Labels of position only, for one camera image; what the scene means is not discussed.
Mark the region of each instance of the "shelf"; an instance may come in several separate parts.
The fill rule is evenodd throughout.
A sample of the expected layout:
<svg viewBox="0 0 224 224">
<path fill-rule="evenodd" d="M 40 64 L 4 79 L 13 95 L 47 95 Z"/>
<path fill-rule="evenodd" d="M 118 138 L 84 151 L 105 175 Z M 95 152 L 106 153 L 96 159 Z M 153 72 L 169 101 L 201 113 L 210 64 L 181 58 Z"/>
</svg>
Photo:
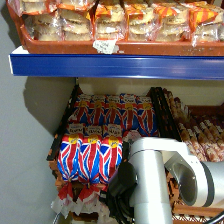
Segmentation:
<svg viewBox="0 0 224 224">
<path fill-rule="evenodd" d="M 19 47 L 9 61 L 15 76 L 224 80 L 224 56 L 29 54 Z"/>
</svg>

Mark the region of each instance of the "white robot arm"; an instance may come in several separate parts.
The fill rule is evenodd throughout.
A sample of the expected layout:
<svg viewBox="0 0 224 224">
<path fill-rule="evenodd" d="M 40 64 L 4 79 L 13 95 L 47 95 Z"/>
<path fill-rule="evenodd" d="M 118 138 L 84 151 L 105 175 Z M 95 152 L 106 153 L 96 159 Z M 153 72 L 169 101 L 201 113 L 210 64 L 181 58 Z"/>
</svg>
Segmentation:
<svg viewBox="0 0 224 224">
<path fill-rule="evenodd" d="M 152 137 L 133 143 L 128 162 L 133 168 L 126 172 L 122 168 L 123 174 L 118 168 L 108 192 L 116 198 L 135 183 L 128 196 L 135 224 L 172 223 L 165 167 L 176 179 L 187 205 L 224 210 L 224 162 L 200 162 L 185 143 Z"/>
</svg>

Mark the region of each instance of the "packaged pastry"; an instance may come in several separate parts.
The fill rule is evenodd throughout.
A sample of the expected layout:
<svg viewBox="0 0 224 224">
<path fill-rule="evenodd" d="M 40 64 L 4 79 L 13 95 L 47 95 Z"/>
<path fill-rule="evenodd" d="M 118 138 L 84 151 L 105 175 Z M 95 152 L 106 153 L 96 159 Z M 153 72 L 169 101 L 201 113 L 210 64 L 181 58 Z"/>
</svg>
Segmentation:
<svg viewBox="0 0 224 224">
<path fill-rule="evenodd" d="M 102 141 L 100 126 L 87 126 L 79 153 L 79 182 L 99 183 L 99 151 Z"/>
<path fill-rule="evenodd" d="M 120 125 L 103 126 L 100 147 L 100 182 L 108 184 L 122 160 L 122 130 Z"/>
<path fill-rule="evenodd" d="M 89 95 L 86 94 L 78 95 L 74 105 L 73 113 L 68 119 L 70 123 L 87 124 L 90 100 L 91 96 Z"/>
<path fill-rule="evenodd" d="M 120 96 L 106 95 L 104 124 L 121 124 Z"/>
<path fill-rule="evenodd" d="M 88 123 L 103 125 L 104 122 L 105 95 L 93 95 L 89 104 Z"/>
<path fill-rule="evenodd" d="M 88 11 L 60 10 L 65 41 L 89 41 L 92 39 L 92 23 Z"/>
<path fill-rule="evenodd" d="M 32 16 L 34 39 L 39 41 L 61 41 L 62 30 L 58 12 Z"/>
<path fill-rule="evenodd" d="M 58 0 L 58 8 L 60 9 L 68 9 L 68 10 L 80 10 L 80 11 L 88 11 L 91 9 L 95 0 Z"/>
<path fill-rule="evenodd" d="M 142 136 L 158 136 L 156 114 L 150 97 L 137 97 L 139 132 Z"/>
<path fill-rule="evenodd" d="M 170 42 L 189 39 L 188 8 L 178 3 L 154 3 L 152 7 L 159 16 L 160 27 L 156 41 Z"/>
<path fill-rule="evenodd" d="M 125 38 L 126 20 L 118 0 L 100 0 L 95 12 L 95 40 Z"/>
<path fill-rule="evenodd" d="M 182 5 L 189 8 L 193 46 L 199 42 L 215 42 L 222 38 L 223 9 L 205 1 Z"/>
<path fill-rule="evenodd" d="M 8 3 L 18 16 L 51 13 L 57 9 L 56 0 L 9 0 Z"/>
<path fill-rule="evenodd" d="M 136 95 L 120 94 L 123 130 L 138 130 L 138 107 Z"/>
<path fill-rule="evenodd" d="M 134 2 L 126 0 L 124 2 L 125 14 L 127 17 L 128 40 L 148 41 L 155 36 L 157 21 L 153 8 L 142 1 Z"/>
</svg>

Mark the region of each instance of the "food package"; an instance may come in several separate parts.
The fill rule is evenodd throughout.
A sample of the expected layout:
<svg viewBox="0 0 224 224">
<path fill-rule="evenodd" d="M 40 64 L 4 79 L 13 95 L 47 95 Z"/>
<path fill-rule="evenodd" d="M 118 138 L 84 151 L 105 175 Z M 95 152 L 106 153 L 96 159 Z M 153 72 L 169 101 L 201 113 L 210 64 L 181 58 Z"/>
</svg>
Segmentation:
<svg viewBox="0 0 224 224">
<path fill-rule="evenodd" d="M 150 97 L 137 97 L 139 132 L 142 136 L 158 136 L 156 114 Z"/>
<path fill-rule="evenodd" d="M 153 8 L 148 7 L 148 4 L 141 0 L 125 0 L 124 7 L 128 25 L 127 39 L 130 41 L 154 39 L 158 20 Z"/>
<path fill-rule="evenodd" d="M 108 184 L 122 160 L 121 126 L 108 124 L 103 126 L 103 140 L 100 147 L 100 182 Z"/>
<path fill-rule="evenodd" d="M 98 184 L 99 179 L 99 151 L 102 140 L 102 127 L 87 126 L 83 143 L 79 153 L 79 182 L 84 184 Z"/>
<path fill-rule="evenodd" d="M 65 184 L 51 205 L 51 208 L 57 214 L 62 213 L 65 217 L 67 217 L 69 211 L 72 211 L 75 207 L 75 203 L 73 202 L 72 181 L 78 180 L 78 158 L 83 141 L 83 130 L 75 128 L 75 125 L 73 125 L 73 128 L 73 134 L 65 134 L 62 138 L 57 166 Z"/>
<path fill-rule="evenodd" d="M 68 119 L 70 123 L 87 124 L 90 100 L 91 96 L 89 95 L 78 95 L 74 105 L 73 113 Z"/>
<path fill-rule="evenodd" d="M 60 10 L 65 41 L 92 39 L 92 22 L 88 11 Z"/>
<path fill-rule="evenodd" d="M 154 3 L 152 7 L 159 16 L 160 27 L 156 41 L 173 42 L 189 39 L 188 8 L 178 3 Z"/>
<path fill-rule="evenodd" d="M 58 8 L 75 11 L 88 11 L 95 4 L 95 0 L 58 0 L 58 2 Z"/>
<path fill-rule="evenodd" d="M 120 96 L 106 95 L 104 124 L 121 124 Z"/>
<path fill-rule="evenodd" d="M 138 107 L 136 95 L 120 94 L 122 128 L 124 130 L 138 130 Z"/>
<path fill-rule="evenodd" d="M 62 40 L 61 21 L 57 11 L 50 14 L 29 16 L 25 20 L 25 25 L 34 40 Z"/>
<path fill-rule="evenodd" d="M 222 38 L 223 9 L 205 1 L 182 5 L 189 8 L 193 46 L 200 42 L 216 42 Z"/>
<path fill-rule="evenodd" d="M 103 125 L 105 95 L 93 95 L 89 105 L 88 123 L 92 125 Z"/>
<path fill-rule="evenodd" d="M 57 9 L 56 0 L 9 0 L 8 3 L 18 16 L 51 13 Z"/>
<path fill-rule="evenodd" d="M 126 33 L 124 9 L 119 0 L 100 0 L 95 12 L 95 40 L 122 40 Z"/>
</svg>

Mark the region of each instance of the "plastic bag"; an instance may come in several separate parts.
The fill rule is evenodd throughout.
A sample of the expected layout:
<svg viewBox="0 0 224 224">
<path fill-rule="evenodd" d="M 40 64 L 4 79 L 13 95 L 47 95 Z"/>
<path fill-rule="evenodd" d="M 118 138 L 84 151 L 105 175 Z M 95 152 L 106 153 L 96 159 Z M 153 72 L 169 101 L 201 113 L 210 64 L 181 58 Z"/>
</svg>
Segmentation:
<svg viewBox="0 0 224 224">
<path fill-rule="evenodd" d="M 124 10 L 117 0 L 101 0 L 95 13 L 95 40 L 122 40 L 126 33 Z"/>
<path fill-rule="evenodd" d="M 8 3 L 18 16 L 51 13 L 57 9 L 56 0 L 8 0 Z"/>
<path fill-rule="evenodd" d="M 160 27 L 156 41 L 171 42 L 190 38 L 188 8 L 177 3 L 152 4 L 159 16 Z"/>
<path fill-rule="evenodd" d="M 65 41 L 89 41 L 92 39 L 92 22 L 88 11 L 60 10 Z"/>
<path fill-rule="evenodd" d="M 124 2 L 125 13 L 128 21 L 128 40 L 148 41 L 154 39 L 158 27 L 158 17 L 153 8 L 146 3 L 133 3 L 129 0 Z"/>
<path fill-rule="evenodd" d="M 205 1 L 182 4 L 189 8 L 192 45 L 219 41 L 224 10 Z"/>
</svg>

